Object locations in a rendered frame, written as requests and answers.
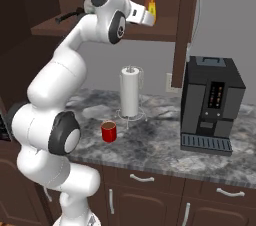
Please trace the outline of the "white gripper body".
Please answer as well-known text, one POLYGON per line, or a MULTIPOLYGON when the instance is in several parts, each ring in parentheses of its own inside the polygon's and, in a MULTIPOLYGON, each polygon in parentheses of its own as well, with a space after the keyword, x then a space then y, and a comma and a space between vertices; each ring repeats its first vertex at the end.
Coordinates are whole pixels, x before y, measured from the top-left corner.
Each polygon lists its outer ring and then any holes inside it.
POLYGON ((143 8, 141 24, 145 26, 153 26, 155 24, 155 17, 146 8, 143 8))

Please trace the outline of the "brown cabinet door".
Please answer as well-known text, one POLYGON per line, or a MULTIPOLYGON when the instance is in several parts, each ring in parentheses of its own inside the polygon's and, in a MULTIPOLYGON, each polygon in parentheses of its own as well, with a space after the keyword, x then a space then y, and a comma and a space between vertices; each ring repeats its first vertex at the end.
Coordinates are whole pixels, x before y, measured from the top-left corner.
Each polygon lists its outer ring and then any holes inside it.
POLYGON ((193 14, 193 3, 194 0, 180 0, 179 3, 171 82, 171 86, 174 88, 181 88, 183 83, 187 44, 189 41, 190 28, 192 27, 191 15, 193 14))
POLYGON ((0 0, 0 99, 5 108, 26 99, 26 90, 52 56, 58 37, 31 28, 60 13, 58 0, 0 0))

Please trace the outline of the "red mug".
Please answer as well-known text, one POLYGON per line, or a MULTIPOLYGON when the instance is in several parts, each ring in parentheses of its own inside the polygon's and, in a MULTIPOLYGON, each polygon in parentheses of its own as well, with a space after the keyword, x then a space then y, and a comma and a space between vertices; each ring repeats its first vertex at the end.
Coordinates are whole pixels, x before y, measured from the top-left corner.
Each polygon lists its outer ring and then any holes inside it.
POLYGON ((117 138, 116 123, 114 121, 104 121, 101 124, 101 132, 102 132, 102 139, 105 142, 107 143, 114 142, 117 138))

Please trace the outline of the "white paper towel roll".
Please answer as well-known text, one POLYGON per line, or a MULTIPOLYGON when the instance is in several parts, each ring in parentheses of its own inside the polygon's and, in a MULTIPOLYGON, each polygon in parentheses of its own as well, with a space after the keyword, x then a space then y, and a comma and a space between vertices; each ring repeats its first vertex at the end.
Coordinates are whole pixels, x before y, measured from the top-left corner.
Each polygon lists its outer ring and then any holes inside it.
POLYGON ((120 73, 120 99, 123 117, 135 117, 139 107, 139 69, 126 66, 120 73))

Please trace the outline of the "black coffee machine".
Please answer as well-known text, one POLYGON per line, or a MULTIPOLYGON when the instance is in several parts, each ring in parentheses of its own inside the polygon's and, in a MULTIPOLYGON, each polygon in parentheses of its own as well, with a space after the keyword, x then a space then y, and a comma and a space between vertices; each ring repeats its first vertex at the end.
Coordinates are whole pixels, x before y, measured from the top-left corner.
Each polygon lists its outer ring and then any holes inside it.
POLYGON ((191 56, 180 113, 180 148, 231 156, 229 139, 246 86, 231 58, 191 56))

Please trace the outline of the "brown drawer front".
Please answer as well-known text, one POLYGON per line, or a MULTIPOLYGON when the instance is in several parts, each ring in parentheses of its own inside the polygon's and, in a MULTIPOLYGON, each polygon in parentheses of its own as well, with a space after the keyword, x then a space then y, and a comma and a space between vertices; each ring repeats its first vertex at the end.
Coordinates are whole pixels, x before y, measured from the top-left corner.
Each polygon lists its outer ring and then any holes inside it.
POLYGON ((227 203, 237 206, 256 208, 256 189, 240 186, 230 186, 220 183, 211 183, 198 180, 187 180, 185 194, 198 199, 227 203), (216 192, 216 188, 222 188, 231 193, 245 192, 244 197, 228 197, 216 192))
POLYGON ((184 178, 152 172, 129 170, 110 166, 103 166, 102 171, 103 179, 106 184, 138 193, 148 192, 150 194, 158 193, 181 196, 185 183, 184 178), (145 183, 138 182, 131 179, 130 174, 135 174, 140 178, 154 177, 155 181, 145 183))

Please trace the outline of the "brown cupboard door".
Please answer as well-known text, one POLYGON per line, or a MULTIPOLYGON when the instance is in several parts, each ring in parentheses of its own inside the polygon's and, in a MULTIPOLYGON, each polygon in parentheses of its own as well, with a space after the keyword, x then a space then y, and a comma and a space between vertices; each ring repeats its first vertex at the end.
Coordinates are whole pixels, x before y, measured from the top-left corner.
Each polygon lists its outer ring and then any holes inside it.
POLYGON ((42 198, 42 188, 17 168, 20 146, 0 141, 0 222, 14 226, 51 226, 53 219, 42 198))
POLYGON ((105 185, 109 226, 176 226, 181 197, 127 191, 105 185), (113 190, 114 215, 109 207, 109 189, 113 190))
POLYGON ((256 209, 184 197, 177 226, 182 226, 186 203, 190 212, 186 226, 256 226, 256 209))

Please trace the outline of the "white wall outlet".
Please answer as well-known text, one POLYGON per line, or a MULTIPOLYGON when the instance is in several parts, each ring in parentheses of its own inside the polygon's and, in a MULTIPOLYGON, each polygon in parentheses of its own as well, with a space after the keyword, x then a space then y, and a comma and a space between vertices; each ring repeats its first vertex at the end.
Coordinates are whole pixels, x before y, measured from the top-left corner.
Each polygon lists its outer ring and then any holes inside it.
POLYGON ((172 73, 166 73, 166 92, 179 93, 181 88, 172 86, 172 73))

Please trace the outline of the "black handled tool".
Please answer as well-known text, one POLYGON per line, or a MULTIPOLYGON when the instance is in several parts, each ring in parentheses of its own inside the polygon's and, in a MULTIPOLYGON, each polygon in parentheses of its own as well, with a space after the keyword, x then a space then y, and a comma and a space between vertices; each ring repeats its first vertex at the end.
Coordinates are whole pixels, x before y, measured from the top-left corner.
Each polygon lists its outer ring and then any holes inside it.
POLYGON ((77 7, 77 9, 74 12, 69 12, 67 14, 64 14, 60 17, 55 18, 55 22, 57 24, 60 24, 62 21, 72 17, 72 16, 79 16, 81 14, 85 13, 84 9, 82 7, 77 7))

